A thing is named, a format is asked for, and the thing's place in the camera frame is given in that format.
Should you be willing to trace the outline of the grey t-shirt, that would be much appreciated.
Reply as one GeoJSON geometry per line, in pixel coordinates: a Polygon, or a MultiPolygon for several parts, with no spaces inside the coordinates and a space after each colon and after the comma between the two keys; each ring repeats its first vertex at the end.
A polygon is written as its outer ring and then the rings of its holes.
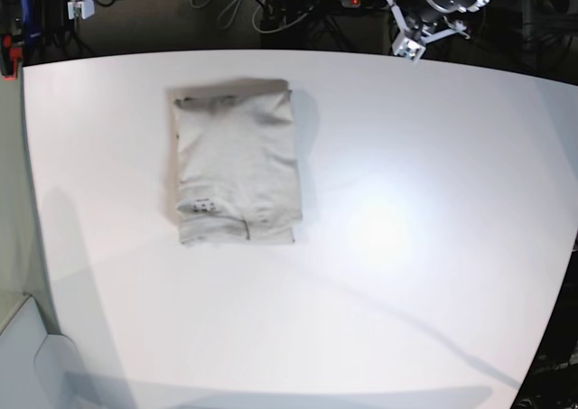
{"type": "Polygon", "coordinates": [[[168,90],[182,245],[293,243],[303,206],[291,95],[283,79],[168,90]]]}

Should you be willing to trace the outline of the black power strip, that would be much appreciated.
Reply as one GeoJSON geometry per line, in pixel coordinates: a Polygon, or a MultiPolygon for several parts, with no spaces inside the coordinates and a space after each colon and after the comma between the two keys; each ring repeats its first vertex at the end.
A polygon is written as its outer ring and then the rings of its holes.
{"type": "Polygon", "coordinates": [[[347,9],[384,9],[388,7],[386,0],[340,0],[341,5],[347,9]]]}

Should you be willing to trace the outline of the red and black clamp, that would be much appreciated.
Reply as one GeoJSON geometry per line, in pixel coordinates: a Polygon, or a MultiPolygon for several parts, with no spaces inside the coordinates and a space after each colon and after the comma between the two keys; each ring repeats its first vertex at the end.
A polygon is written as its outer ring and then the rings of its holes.
{"type": "Polygon", "coordinates": [[[4,80],[15,80],[19,63],[23,59],[23,49],[17,46],[11,34],[1,35],[1,76],[4,80]]]}

